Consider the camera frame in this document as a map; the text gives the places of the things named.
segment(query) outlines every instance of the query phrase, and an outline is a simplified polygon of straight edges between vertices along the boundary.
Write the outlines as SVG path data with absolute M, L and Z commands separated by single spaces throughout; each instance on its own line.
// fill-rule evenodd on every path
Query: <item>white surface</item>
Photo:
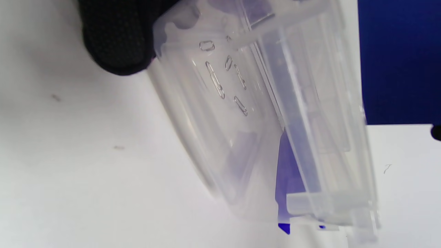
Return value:
M 356 3 L 342 2 L 357 51 Z M 0 22 L 0 247 L 345 246 L 342 233 L 288 238 L 232 216 L 191 168 L 146 74 L 112 76 L 88 58 L 71 1 L 0 1 Z M 369 127 L 384 248 L 441 241 L 441 143 L 428 131 Z
M 368 128 L 383 224 L 382 248 L 440 247 L 441 142 L 430 136 L 430 128 Z

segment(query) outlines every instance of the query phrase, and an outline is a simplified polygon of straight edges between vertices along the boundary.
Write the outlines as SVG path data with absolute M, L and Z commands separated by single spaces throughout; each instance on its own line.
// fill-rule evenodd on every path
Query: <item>dark speck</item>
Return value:
M 57 102 L 61 101 L 61 98 L 59 96 L 55 95 L 55 94 L 52 94 L 51 97 L 52 97 L 52 99 L 54 99 Z

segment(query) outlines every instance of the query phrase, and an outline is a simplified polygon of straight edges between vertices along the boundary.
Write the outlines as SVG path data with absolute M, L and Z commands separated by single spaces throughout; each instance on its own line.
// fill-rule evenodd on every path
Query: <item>plastic tray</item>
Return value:
M 308 216 L 376 241 L 359 85 L 331 0 L 183 0 L 154 26 L 160 98 L 234 212 Z

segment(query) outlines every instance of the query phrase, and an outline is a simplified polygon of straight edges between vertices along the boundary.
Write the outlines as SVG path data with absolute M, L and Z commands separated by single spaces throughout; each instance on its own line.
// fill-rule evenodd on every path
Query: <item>black fabric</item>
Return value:
M 79 0 L 84 44 L 93 60 L 131 75 L 154 58 L 152 25 L 178 0 Z

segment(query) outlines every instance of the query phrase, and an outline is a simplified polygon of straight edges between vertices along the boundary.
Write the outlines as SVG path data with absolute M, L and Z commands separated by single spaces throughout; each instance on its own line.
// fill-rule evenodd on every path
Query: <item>transparent plastic part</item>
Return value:
M 332 0 L 183 0 L 154 26 L 155 87 L 207 185 L 241 215 L 277 221 L 281 135 L 303 192 L 292 217 L 376 241 L 377 197 L 359 85 Z

